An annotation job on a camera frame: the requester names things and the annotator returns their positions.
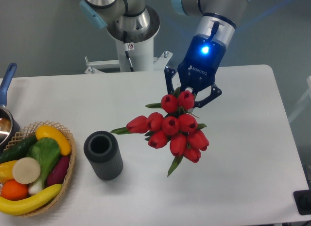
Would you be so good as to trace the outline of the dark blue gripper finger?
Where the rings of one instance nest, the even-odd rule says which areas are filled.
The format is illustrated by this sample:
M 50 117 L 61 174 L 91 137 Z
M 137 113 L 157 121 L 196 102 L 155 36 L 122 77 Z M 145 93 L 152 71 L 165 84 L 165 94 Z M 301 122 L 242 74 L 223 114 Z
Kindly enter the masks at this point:
M 173 94 L 175 89 L 173 87 L 173 77 L 178 73 L 177 70 L 169 67 L 165 67 L 164 74 L 165 74 L 165 81 L 166 81 L 166 88 L 168 94 Z
M 215 100 L 217 97 L 219 97 L 222 94 L 222 90 L 217 87 L 217 85 L 214 83 L 211 85 L 211 91 L 210 95 L 207 96 L 206 98 L 200 100 L 200 101 L 195 101 L 194 102 L 194 108 L 202 108 L 211 101 Z

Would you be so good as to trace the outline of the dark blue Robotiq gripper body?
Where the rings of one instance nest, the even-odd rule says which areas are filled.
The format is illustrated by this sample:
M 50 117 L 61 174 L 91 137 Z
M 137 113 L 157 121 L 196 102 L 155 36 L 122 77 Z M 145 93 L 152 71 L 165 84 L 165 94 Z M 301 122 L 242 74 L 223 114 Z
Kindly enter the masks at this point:
M 194 36 L 183 61 L 177 67 L 180 90 L 191 88 L 193 93 L 198 93 L 213 85 L 225 51 L 222 44 L 203 36 Z

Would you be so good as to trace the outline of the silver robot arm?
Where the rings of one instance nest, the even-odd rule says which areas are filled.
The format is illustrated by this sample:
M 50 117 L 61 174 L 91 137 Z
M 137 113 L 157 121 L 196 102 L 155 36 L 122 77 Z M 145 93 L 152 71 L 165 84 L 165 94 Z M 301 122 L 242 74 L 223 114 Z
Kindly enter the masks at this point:
M 165 68 L 167 91 L 179 75 L 181 91 L 194 94 L 210 88 L 195 102 L 201 108 L 221 95 L 215 76 L 242 14 L 250 0 L 171 0 L 176 12 L 199 16 L 200 22 L 183 61 L 177 69 Z M 81 0 L 80 8 L 90 23 L 106 28 L 117 47 L 120 71 L 149 71 L 156 65 L 154 37 L 159 31 L 157 12 L 145 0 Z

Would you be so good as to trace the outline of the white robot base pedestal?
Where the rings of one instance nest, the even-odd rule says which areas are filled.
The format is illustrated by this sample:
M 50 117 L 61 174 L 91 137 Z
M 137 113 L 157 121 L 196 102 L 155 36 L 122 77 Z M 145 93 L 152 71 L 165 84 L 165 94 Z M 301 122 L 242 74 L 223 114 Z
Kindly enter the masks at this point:
M 164 70 L 173 56 L 170 51 L 164 51 L 159 57 L 154 56 L 154 38 L 137 43 L 123 43 L 116 39 L 115 43 L 118 59 L 90 62 L 85 57 L 85 74 L 104 73 L 107 69 L 120 72 Z

